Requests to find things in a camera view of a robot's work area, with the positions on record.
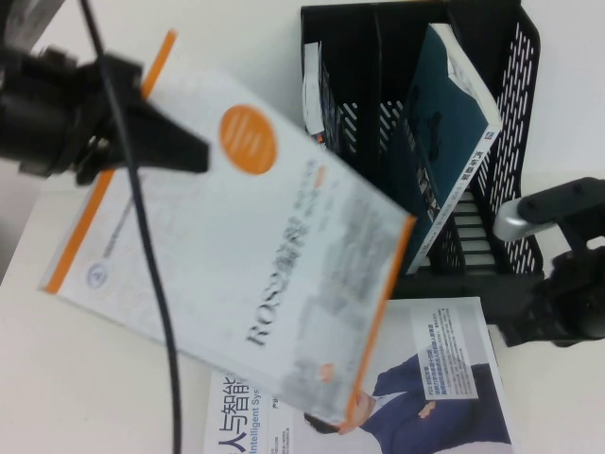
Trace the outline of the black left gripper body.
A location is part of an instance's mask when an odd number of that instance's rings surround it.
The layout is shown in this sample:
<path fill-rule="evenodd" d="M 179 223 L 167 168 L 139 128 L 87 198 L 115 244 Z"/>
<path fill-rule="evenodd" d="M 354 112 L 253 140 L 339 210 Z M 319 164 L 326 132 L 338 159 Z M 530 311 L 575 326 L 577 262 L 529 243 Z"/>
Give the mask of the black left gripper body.
<path fill-rule="evenodd" d="M 26 156 L 21 172 L 48 178 L 70 171 L 77 185 L 89 185 L 107 169 L 107 151 L 99 143 L 111 123 L 109 104 L 97 61 L 79 65 L 66 53 L 48 48 L 25 55 L 21 76 L 26 80 Z"/>

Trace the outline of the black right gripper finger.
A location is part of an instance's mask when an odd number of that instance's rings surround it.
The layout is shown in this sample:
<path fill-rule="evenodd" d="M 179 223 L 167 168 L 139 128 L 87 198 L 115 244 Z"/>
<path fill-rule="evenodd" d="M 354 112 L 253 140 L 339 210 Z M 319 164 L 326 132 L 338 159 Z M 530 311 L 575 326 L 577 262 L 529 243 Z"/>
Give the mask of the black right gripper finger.
<path fill-rule="evenodd" d="M 549 302 L 539 287 L 505 290 L 495 303 L 494 317 L 509 347 L 549 341 Z"/>

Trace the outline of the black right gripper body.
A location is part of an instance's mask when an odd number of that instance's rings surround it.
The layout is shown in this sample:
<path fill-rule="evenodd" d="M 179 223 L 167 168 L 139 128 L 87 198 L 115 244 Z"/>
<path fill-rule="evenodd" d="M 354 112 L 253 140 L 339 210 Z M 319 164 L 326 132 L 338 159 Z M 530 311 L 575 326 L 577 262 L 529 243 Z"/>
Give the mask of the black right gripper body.
<path fill-rule="evenodd" d="M 552 260 L 552 272 L 532 291 L 534 341 L 577 344 L 604 339 L 604 248 L 579 235 L 565 237 L 569 251 Z"/>

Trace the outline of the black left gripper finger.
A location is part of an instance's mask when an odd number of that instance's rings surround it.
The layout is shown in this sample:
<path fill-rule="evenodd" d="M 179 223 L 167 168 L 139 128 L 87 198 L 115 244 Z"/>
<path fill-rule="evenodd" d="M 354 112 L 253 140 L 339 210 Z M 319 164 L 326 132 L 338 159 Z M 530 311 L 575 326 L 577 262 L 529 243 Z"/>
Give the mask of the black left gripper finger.
<path fill-rule="evenodd" d="M 106 64 L 138 165 L 206 172 L 210 164 L 209 143 L 177 125 L 144 98 L 142 66 L 118 57 L 108 57 Z"/>

